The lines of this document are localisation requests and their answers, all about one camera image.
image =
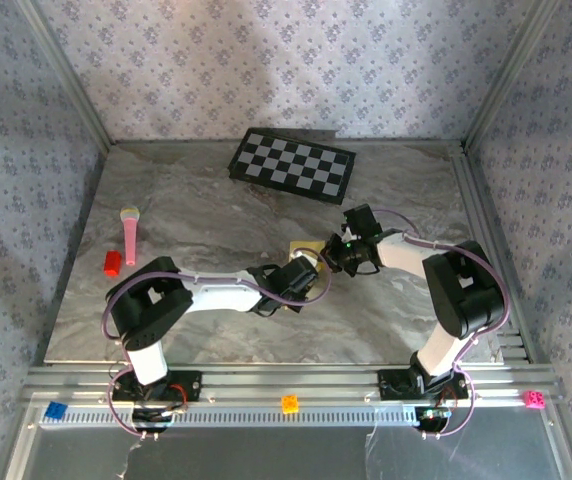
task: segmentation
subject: black and white checkered board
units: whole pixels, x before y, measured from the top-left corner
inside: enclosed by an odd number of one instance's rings
[[[230,178],[341,205],[355,153],[276,135],[246,132]]]

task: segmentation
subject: marble surface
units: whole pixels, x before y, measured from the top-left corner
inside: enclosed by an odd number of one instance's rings
[[[403,212],[425,238],[457,242],[469,237],[451,165],[440,148],[328,143],[357,152],[342,206],[230,180],[226,167],[237,142],[113,147],[46,361],[119,359],[118,348],[99,330],[104,296],[160,255],[171,256],[180,268],[201,271],[283,264],[290,241],[327,239],[339,231],[342,212],[362,203]],[[119,211],[129,204],[141,210],[137,266],[123,266],[120,277],[110,279],[102,272],[104,256],[123,250]],[[401,226],[386,216],[380,221],[384,227]],[[327,297],[299,315],[193,313],[164,337],[164,348],[170,363],[407,363],[435,323],[425,281],[393,270],[357,278],[338,274]],[[497,340],[489,338],[467,360],[489,361],[498,348]]]

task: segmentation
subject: red toy brick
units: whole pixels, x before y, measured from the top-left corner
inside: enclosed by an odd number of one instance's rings
[[[542,410],[546,407],[546,400],[544,399],[543,393],[529,390],[524,392],[524,404],[526,405],[526,408]]]
[[[108,277],[116,277],[122,266],[122,254],[116,250],[106,252],[106,260],[104,261],[104,273]]]

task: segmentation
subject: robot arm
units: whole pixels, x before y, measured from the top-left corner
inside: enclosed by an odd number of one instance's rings
[[[128,288],[111,310],[141,385],[157,382],[168,373],[161,338],[181,316],[203,310],[236,310],[267,316],[282,303],[258,288],[301,302],[317,279],[317,271],[305,257],[298,257],[281,268],[265,265],[232,274],[180,272],[170,257],[159,257],[113,287],[107,300],[128,282],[145,276],[151,278]],[[297,312],[301,309],[290,308]]]
[[[382,231],[368,205],[345,212],[343,235],[334,234],[322,255],[334,272],[359,275],[363,263],[396,268],[426,279],[438,323],[426,344],[410,361],[410,390],[417,395],[439,388],[452,378],[453,363],[479,329],[497,321],[504,309],[495,280],[480,265],[457,251],[442,253],[416,246],[399,230]],[[486,260],[481,246],[457,246]]]

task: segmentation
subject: wall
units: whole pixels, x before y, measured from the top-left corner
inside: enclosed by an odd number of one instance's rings
[[[475,157],[532,334],[572,414],[572,1],[562,1]]]
[[[114,140],[462,138],[530,1],[41,1]]]
[[[0,0],[0,454],[28,366],[50,335],[97,164],[27,24]]]

